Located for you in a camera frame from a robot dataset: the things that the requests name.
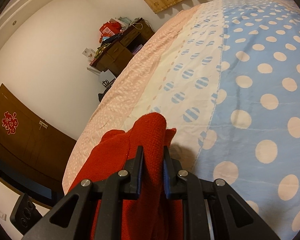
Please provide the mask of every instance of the brown door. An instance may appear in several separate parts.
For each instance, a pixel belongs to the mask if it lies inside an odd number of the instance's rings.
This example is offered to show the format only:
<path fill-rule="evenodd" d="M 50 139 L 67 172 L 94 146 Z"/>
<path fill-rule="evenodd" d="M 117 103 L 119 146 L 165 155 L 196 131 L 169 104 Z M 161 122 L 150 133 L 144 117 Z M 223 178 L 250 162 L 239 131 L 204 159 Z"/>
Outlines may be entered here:
<path fill-rule="evenodd" d="M 5 148 L 0 150 L 2 160 L 30 179 L 61 191 L 63 174 L 75 143 L 1 85 L 0 145 Z"/>

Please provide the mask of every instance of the light switch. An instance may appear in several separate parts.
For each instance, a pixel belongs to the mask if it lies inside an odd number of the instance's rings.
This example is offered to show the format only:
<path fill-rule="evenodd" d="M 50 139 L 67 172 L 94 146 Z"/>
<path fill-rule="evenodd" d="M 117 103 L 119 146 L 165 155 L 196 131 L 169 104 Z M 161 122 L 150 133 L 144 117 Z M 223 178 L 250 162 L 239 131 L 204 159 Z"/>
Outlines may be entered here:
<path fill-rule="evenodd" d="M 0 211 L 0 218 L 3 219 L 4 221 L 6 221 L 7 220 L 7 214 Z"/>

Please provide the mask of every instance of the metal screw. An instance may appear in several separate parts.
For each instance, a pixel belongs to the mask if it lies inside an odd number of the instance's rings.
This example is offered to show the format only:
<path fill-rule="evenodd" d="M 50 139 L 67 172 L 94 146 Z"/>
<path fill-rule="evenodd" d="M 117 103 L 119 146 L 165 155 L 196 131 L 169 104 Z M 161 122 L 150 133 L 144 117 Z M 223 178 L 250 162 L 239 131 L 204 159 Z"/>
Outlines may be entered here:
<path fill-rule="evenodd" d="M 222 187 L 226 184 L 226 182 L 223 179 L 217 179 L 216 184 L 217 184 L 217 186 Z"/>
<path fill-rule="evenodd" d="M 178 171 L 178 174 L 179 174 L 179 176 L 181 176 L 181 177 L 185 177 L 185 176 L 187 176 L 189 173 L 188 173 L 188 171 L 180 170 L 180 171 Z"/>
<path fill-rule="evenodd" d="M 121 170 L 121 171 L 119 171 L 118 172 L 118 175 L 120 176 L 120 177 L 125 177 L 125 176 L 127 176 L 129 173 L 126 171 L 126 170 Z"/>
<path fill-rule="evenodd" d="M 90 185 L 90 183 L 91 183 L 90 180 L 84 179 L 84 180 L 81 181 L 81 186 L 87 187 L 87 186 Z"/>

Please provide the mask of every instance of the red bag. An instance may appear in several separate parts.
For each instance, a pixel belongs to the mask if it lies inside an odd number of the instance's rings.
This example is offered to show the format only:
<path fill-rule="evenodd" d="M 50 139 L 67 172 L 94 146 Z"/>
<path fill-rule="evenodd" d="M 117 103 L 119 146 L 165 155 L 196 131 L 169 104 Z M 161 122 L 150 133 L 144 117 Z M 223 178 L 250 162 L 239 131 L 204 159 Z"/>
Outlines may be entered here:
<path fill-rule="evenodd" d="M 110 23 L 107 22 L 105 24 L 102 25 L 102 27 L 99 29 L 101 31 L 101 33 L 103 34 L 103 36 L 108 36 L 105 34 L 110 34 L 110 37 L 118 34 L 121 30 L 121 24 L 118 22 L 115 23 Z"/>

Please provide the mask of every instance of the wooden cabinet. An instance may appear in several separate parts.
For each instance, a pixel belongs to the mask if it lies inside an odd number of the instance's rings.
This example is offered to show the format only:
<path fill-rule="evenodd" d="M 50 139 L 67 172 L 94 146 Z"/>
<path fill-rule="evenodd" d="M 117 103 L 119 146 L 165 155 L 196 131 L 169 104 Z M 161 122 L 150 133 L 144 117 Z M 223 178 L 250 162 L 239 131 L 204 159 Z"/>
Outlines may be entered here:
<path fill-rule="evenodd" d="M 1 85 L 1 160 L 29 179 L 53 191 L 63 192 L 63 174 L 75 143 Z"/>
<path fill-rule="evenodd" d="M 133 58 L 133 49 L 140 44 L 145 45 L 153 35 L 153 30 L 141 18 L 124 31 L 120 38 L 113 41 L 90 65 L 99 71 L 109 69 L 118 77 Z"/>

